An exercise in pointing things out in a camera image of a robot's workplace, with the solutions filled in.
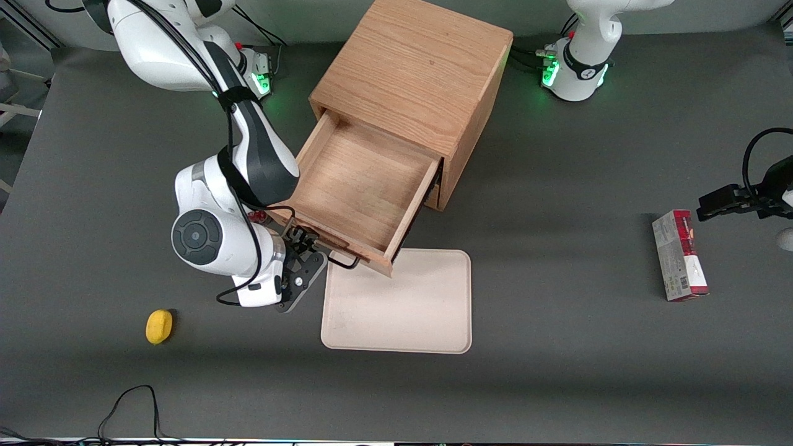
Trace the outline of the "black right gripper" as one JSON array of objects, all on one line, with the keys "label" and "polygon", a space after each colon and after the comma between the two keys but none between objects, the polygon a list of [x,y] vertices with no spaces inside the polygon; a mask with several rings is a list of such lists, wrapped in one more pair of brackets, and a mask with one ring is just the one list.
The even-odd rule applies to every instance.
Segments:
[{"label": "black right gripper", "polygon": [[299,225],[286,230],[286,245],[291,249],[287,249],[283,271],[276,279],[276,289],[281,297],[276,304],[278,312],[289,313],[328,265],[328,256],[316,251],[317,240],[318,234],[305,232]]}]

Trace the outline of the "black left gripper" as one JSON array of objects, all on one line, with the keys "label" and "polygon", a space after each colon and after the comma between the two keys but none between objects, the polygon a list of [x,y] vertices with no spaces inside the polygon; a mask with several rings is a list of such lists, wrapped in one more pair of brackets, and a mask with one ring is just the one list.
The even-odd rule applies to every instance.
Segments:
[{"label": "black left gripper", "polygon": [[[756,185],[750,183],[749,169],[750,155],[744,155],[741,169],[743,185],[757,212],[765,213],[758,217],[777,216],[791,220],[792,155],[771,165],[761,183]],[[704,222],[722,215],[738,214],[737,210],[744,206],[743,200],[744,189],[741,186],[723,186],[698,199],[697,218]]]}]

